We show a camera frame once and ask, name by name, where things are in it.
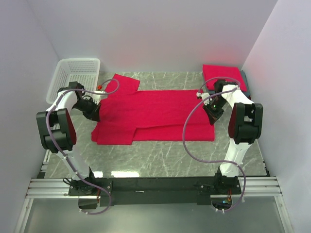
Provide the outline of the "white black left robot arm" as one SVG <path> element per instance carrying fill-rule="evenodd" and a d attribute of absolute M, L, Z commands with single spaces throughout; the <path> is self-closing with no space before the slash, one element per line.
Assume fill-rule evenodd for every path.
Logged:
<path fill-rule="evenodd" d="M 71 179 L 64 178 L 63 182 L 77 192 L 94 195 L 100 192 L 99 185 L 91 168 L 75 149 L 77 136 L 70 117 L 71 110 L 77 109 L 85 118 L 100 121 L 102 92 L 97 93 L 97 99 L 90 95 L 84 98 L 85 92 L 82 84 L 70 82 L 67 87 L 58 90 L 57 98 L 50 108 L 36 114 L 36 121 L 43 148 L 61 158 L 69 169 Z"/>

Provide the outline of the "pink-red t shirt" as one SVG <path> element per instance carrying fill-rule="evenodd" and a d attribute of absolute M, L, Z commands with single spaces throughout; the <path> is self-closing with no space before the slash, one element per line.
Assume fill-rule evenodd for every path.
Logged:
<path fill-rule="evenodd" d="M 100 122 L 91 133 L 99 145 L 131 145 L 134 141 L 214 141 L 214 127 L 199 103 L 196 90 L 140 91 L 140 81 L 114 75 L 105 88 L 114 91 L 101 101 Z"/>

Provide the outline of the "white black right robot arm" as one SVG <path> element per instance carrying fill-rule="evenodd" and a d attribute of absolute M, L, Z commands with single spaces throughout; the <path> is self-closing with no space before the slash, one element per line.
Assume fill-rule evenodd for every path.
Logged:
<path fill-rule="evenodd" d="M 237 81 L 218 79 L 214 83 L 215 94 L 204 101 L 210 125 L 223 115 L 223 106 L 228 103 L 232 113 L 228 125 L 230 137 L 225 159 L 219 166 L 213 182 L 217 193 L 223 194 L 238 187 L 239 168 L 251 145 L 261 135 L 263 106 L 252 102 L 239 88 Z"/>

